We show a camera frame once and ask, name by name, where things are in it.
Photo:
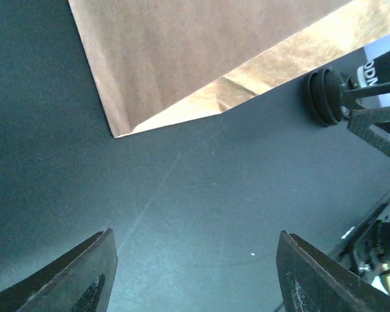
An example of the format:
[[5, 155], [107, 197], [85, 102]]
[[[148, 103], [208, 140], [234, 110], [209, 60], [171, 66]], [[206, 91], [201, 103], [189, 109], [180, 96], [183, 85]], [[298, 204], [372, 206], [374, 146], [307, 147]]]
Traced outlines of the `brown paper bag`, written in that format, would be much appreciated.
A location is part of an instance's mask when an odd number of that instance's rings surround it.
[[390, 34], [390, 1], [70, 1], [114, 138], [233, 107]]

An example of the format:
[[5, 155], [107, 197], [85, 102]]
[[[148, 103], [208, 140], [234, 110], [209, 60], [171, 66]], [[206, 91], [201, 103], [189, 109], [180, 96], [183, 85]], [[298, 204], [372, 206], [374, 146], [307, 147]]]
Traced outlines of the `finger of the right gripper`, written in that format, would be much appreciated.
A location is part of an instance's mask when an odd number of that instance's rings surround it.
[[390, 106], [366, 109], [357, 103], [359, 99], [388, 93], [390, 82], [343, 90], [341, 104], [350, 111], [347, 129], [390, 158], [390, 139], [374, 129], [377, 127], [390, 134]]

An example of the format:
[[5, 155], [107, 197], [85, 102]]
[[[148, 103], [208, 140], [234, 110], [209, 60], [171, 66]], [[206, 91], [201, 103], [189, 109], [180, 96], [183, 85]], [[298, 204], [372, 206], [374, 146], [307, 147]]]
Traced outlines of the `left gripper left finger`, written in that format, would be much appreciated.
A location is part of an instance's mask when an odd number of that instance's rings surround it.
[[106, 311], [118, 264], [111, 228], [0, 292], [0, 311]]

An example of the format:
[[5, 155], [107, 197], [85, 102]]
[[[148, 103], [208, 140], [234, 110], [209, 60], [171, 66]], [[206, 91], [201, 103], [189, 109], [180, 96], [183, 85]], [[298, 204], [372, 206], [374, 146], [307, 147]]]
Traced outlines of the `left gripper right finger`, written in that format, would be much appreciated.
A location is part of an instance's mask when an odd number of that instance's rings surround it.
[[298, 235], [280, 233], [276, 266], [286, 311], [390, 311], [390, 296]]

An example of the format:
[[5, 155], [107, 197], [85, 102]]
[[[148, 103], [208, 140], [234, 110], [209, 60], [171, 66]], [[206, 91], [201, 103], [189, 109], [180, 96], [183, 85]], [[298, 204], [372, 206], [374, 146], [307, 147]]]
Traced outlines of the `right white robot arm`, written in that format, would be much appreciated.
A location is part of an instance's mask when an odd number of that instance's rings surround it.
[[[390, 82], [345, 90], [341, 96], [347, 129], [390, 158], [390, 106], [366, 109], [363, 98], [390, 93]], [[379, 279], [390, 296], [390, 195], [381, 200], [348, 240], [351, 270], [367, 282]]]

